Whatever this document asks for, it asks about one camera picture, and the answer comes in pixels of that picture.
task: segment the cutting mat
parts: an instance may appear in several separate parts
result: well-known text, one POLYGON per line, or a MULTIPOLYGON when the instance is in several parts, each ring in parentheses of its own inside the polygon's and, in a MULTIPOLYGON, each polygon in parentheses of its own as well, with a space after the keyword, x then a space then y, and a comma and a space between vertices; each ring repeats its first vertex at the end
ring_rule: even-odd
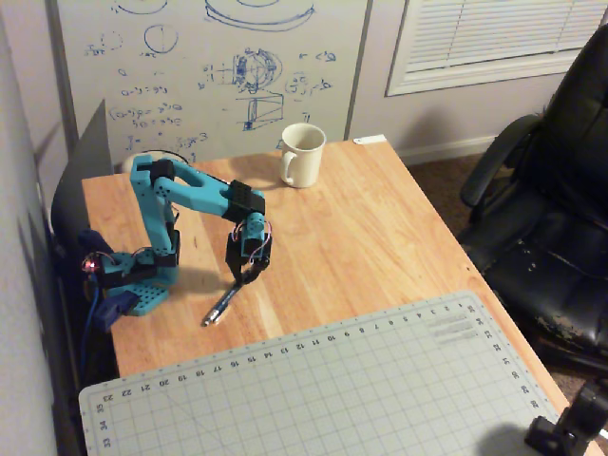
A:
POLYGON ((536 454, 527 427, 559 416, 471 292, 89 387, 80 405, 104 456, 536 454))

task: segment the chair armrest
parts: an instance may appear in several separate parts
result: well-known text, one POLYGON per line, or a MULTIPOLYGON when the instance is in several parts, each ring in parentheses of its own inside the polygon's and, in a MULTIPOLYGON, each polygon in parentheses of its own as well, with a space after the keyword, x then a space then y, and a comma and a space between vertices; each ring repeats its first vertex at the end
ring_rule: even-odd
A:
POLYGON ((527 115, 510 124, 487 148, 463 185, 460 198, 475 207, 483 198, 487 186, 520 142, 541 124, 541 118, 527 115))

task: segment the wooden desk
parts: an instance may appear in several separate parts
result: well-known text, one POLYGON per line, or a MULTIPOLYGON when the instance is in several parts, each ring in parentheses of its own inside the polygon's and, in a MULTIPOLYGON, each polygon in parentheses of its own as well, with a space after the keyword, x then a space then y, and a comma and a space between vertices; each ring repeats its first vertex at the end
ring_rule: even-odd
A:
MULTIPOLYGON (((319 182, 304 190, 280 181, 277 153, 196 164, 264 192, 271 265, 217 326, 203 329, 232 279, 224 252, 233 224, 181 208, 179 283, 151 314, 112 327, 121 375, 469 289, 562 410, 560 389, 390 145, 337 142, 324 154, 319 182)), ((86 180, 84 188, 91 226, 115 250, 149 245, 127 175, 86 180)))

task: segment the pen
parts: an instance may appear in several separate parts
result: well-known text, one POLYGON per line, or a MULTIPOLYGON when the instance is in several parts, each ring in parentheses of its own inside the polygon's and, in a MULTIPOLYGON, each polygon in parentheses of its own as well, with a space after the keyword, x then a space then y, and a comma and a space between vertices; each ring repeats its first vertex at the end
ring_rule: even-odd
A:
POLYGON ((238 290, 242 288, 244 285, 243 282, 235 283, 230 290, 228 290, 221 299, 216 303, 215 306, 211 308, 209 313, 202 319, 202 323, 200 324, 203 327, 207 327, 212 323, 218 323, 219 318, 224 313, 224 311, 228 308, 228 304, 230 300, 237 294, 238 290))

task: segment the wall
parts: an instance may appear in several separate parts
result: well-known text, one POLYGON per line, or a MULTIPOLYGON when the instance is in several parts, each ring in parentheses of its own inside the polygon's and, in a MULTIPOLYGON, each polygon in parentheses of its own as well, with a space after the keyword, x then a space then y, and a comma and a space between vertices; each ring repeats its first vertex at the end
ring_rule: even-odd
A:
POLYGON ((47 206, 67 163, 45 0, 0 2, 47 206))
POLYGON ((32 145, 0 13, 0 442, 3 454, 56 454, 44 329, 49 270, 32 145))
POLYGON ((371 9, 351 138, 384 133, 406 162, 483 152, 522 115, 540 112, 562 75, 385 97, 404 0, 375 0, 371 9))

